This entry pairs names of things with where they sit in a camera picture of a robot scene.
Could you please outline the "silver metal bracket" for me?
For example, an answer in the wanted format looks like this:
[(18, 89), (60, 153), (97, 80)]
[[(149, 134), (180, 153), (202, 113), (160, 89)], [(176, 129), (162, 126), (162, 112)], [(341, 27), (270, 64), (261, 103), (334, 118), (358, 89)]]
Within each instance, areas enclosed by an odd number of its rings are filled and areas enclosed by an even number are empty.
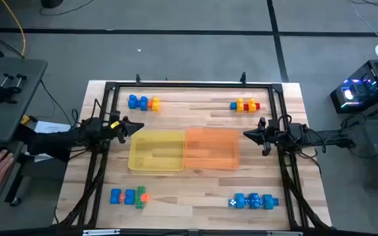
[(266, 236), (303, 236), (303, 232), (297, 231), (267, 231)]
[(89, 229), (83, 230), (82, 236), (112, 236), (120, 233), (120, 229)]

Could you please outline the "black round base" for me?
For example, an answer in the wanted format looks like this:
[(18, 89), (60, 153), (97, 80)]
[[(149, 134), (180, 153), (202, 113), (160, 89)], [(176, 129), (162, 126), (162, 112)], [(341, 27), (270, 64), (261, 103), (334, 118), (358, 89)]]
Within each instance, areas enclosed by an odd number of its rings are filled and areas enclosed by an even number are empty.
[(54, 9), (60, 6), (64, 0), (41, 0), (41, 5), (45, 9)]

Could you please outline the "yellow translucent plastic bin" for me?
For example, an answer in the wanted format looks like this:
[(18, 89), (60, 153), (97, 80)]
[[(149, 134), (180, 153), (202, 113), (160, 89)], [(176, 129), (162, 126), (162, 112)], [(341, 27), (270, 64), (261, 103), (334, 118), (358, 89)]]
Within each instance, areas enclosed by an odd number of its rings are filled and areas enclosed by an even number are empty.
[(141, 130), (131, 137), (128, 168), (135, 171), (178, 172), (184, 168), (185, 132)]

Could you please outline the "white paper sheet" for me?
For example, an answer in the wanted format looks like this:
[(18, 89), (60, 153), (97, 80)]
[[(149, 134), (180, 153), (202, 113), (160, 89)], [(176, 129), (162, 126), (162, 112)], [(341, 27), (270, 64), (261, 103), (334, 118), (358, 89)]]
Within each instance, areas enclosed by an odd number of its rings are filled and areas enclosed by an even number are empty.
[(38, 121), (34, 128), (37, 133), (55, 133), (55, 132), (66, 132), (70, 130), (70, 125), (61, 123), (51, 123), (46, 121)]

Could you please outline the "long green block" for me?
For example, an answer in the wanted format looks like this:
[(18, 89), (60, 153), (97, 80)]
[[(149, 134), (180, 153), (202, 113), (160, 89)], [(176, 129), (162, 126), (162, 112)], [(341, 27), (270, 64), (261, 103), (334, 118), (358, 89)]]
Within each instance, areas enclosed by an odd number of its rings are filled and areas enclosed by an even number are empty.
[(136, 189), (136, 195), (135, 195), (135, 207), (137, 209), (143, 209), (146, 202), (141, 201), (141, 195), (146, 193), (146, 187), (145, 186), (138, 186)]

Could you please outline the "black clamp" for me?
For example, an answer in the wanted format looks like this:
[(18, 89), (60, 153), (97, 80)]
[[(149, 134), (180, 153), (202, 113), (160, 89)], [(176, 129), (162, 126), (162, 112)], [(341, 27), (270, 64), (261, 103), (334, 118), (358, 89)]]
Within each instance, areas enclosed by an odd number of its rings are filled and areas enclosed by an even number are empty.
[(20, 88), (20, 84), (22, 81), (27, 81), (28, 77), (24, 74), (18, 73), (16, 77), (18, 78), (18, 82), (14, 87), (5, 87), (5, 83), (8, 80), (13, 80), (14, 76), (8, 73), (4, 73), (3, 76), (5, 77), (4, 81), (0, 84), (0, 103), (8, 103), (8, 104), (17, 104), (16, 100), (12, 99), (14, 94), (20, 94), (22, 89)]

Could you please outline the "orange translucent plastic bin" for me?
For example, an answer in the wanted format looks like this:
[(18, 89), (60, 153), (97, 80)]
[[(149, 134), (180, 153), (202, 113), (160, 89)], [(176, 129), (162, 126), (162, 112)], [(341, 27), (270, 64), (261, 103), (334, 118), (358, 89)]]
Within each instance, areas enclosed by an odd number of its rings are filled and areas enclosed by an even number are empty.
[(188, 128), (184, 166), (236, 170), (239, 167), (239, 133), (232, 129)]

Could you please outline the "black metal frame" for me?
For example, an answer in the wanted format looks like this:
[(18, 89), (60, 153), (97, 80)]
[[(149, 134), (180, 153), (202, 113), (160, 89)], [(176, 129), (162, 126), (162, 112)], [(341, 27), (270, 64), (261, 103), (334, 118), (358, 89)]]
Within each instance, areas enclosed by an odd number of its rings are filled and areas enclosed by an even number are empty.
[[(178, 130), (188, 127), (232, 128), (244, 132), (256, 127), (261, 117), (286, 110), (298, 123), (308, 121), (301, 88), (297, 83), (282, 83), (284, 102), (270, 100), (272, 83), (214, 83), (158, 81), (153, 87), (141, 83), (121, 88), (117, 108), (146, 129)], [(129, 109), (128, 99), (145, 96), (160, 99), (159, 111)], [(238, 113), (230, 109), (242, 98), (253, 98), (260, 110)], [(178, 172), (135, 172), (127, 166), (129, 144), (112, 142), (102, 185), (96, 226), (100, 228), (152, 229), (288, 229), (285, 203), (273, 210), (234, 209), (228, 200), (235, 193), (271, 194), (284, 197), (278, 156), (272, 151), (262, 156), (261, 147), (241, 137), (240, 165), (236, 170), (185, 168)], [(143, 209), (120, 202), (110, 204), (111, 189), (137, 190), (146, 187), (149, 195)]]

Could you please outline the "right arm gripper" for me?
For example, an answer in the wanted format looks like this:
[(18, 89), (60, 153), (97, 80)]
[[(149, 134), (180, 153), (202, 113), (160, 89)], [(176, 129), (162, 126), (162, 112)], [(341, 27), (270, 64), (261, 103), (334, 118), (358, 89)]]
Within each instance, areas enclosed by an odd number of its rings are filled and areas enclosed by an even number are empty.
[(269, 119), (266, 121), (264, 117), (259, 119), (259, 127), (253, 130), (243, 132), (243, 135), (256, 144), (263, 146), (262, 155), (268, 156), (271, 151), (271, 144), (277, 142), (280, 124), (277, 119)]

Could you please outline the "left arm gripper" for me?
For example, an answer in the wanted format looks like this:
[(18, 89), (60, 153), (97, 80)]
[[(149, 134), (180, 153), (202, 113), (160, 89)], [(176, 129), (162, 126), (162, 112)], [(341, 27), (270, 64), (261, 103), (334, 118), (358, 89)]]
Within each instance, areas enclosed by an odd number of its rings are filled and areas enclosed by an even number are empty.
[[(111, 129), (110, 125), (115, 122), (119, 121), (120, 124), (116, 126), (116, 128)], [(144, 123), (137, 123), (137, 122), (132, 122), (130, 120), (126, 120), (125, 122), (120, 119), (120, 113), (112, 113), (110, 115), (110, 120), (109, 120), (109, 135), (110, 139), (113, 140), (114, 138), (117, 138), (121, 144), (125, 142), (124, 140), (124, 129), (126, 130), (127, 136), (132, 136), (134, 133), (139, 131), (141, 128), (144, 127)]]

